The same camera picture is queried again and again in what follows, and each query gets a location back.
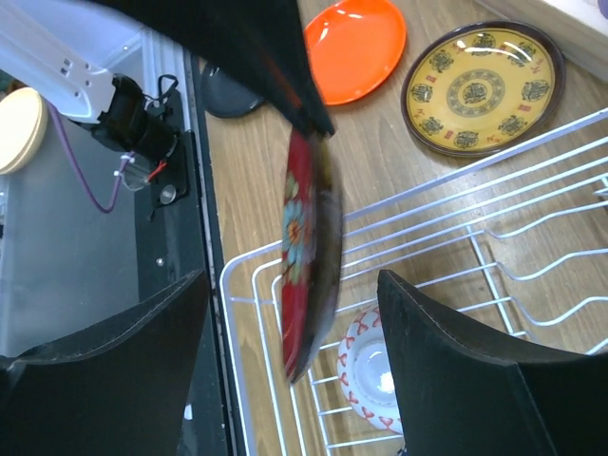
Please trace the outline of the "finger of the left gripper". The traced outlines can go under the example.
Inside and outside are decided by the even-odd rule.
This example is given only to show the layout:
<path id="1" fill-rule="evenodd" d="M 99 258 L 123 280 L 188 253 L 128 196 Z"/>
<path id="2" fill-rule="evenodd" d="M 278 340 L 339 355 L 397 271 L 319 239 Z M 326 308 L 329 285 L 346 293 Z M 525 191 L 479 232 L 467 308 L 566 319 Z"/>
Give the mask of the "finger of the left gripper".
<path id="1" fill-rule="evenodd" d="M 100 6 L 155 30 L 225 71 L 300 133 L 335 132 L 310 68 L 294 0 L 105 0 Z"/>

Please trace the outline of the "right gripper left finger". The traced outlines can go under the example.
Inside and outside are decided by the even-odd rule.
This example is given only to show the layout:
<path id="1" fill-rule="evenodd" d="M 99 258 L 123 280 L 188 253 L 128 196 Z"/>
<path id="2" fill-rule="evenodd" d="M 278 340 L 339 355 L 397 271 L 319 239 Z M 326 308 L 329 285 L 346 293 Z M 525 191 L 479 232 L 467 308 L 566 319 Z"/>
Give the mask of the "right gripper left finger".
<path id="1" fill-rule="evenodd" d="M 196 270 L 106 320 L 2 357 L 2 454 L 176 454 L 207 298 Z"/>

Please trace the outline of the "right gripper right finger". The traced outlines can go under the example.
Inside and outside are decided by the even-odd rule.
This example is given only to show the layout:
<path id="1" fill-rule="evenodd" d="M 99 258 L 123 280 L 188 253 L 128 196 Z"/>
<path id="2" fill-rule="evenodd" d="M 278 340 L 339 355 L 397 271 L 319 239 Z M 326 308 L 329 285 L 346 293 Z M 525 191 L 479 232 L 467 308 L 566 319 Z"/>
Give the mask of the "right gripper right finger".
<path id="1" fill-rule="evenodd" d="M 500 332 L 390 270 L 377 298 L 410 455 L 603 455 L 607 357 Z"/>

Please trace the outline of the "orange plate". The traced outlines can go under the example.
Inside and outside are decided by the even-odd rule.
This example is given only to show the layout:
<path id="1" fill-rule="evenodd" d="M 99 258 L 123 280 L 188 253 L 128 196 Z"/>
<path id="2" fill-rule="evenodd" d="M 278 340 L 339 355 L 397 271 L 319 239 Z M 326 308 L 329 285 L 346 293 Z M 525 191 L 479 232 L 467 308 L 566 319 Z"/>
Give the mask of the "orange plate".
<path id="1" fill-rule="evenodd" d="M 370 94 L 397 67 L 407 42 L 403 13 L 391 1 L 339 1 L 304 28 L 313 77 L 324 103 Z"/>

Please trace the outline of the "red white patterned bowl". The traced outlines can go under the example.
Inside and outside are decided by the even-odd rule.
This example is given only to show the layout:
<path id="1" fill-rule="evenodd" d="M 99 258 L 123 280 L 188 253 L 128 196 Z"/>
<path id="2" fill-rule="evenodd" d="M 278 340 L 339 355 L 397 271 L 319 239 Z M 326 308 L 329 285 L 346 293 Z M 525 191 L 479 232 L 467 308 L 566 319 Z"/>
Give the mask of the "red white patterned bowl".
<path id="1" fill-rule="evenodd" d="M 380 430 L 403 432 L 377 306 L 348 327 L 338 346 L 336 368 L 342 393 L 358 416 Z"/>

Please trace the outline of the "white wire dish rack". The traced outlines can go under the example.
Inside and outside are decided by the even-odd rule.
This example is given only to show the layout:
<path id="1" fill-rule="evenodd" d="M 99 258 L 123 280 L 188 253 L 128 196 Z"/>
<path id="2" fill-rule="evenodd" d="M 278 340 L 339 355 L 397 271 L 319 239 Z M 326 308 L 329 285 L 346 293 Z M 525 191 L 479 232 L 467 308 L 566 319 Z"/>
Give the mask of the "white wire dish rack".
<path id="1" fill-rule="evenodd" d="M 284 160 L 249 157 L 220 210 L 218 280 L 244 455 L 391 455 L 397 426 L 347 390 L 344 350 L 378 320 L 376 280 L 394 271 L 504 333 L 586 355 L 607 351 L 607 112 L 497 157 L 437 161 L 382 133 L 346 154 L 347 224 L 333 327 L 296 386 L 281 362 Z"/>

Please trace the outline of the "red floral plate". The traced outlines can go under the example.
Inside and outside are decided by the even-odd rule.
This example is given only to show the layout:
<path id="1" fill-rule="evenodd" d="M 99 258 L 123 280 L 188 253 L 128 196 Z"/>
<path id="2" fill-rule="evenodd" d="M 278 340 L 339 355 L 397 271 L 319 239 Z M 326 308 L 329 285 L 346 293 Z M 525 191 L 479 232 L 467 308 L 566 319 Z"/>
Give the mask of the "red floral plate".
<path id="1" fill-rule="evenodd" d="M 338 303 L 344 187 L 328 142 L 293 129 L 287 157 L 281 245 L 282 360 L 294 385 L 329 334 Z"/>

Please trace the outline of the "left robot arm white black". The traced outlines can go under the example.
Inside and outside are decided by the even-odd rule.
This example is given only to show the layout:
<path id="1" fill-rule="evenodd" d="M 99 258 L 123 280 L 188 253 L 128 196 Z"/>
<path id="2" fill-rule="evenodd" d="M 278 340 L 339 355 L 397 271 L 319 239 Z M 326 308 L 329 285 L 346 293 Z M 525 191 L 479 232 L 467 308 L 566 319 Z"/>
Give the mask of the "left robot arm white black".
<path id="1" fill-rule="evenodd" d="M 305 136 L 334 127 L 317 91 L 295 1 L 105 1 L 225 71 Z M 140 86 L 94 65 L 13 1 L 1 4 L 1 66 L 111 150 L 153 162 L 178 132 L 144 108 Z"/>

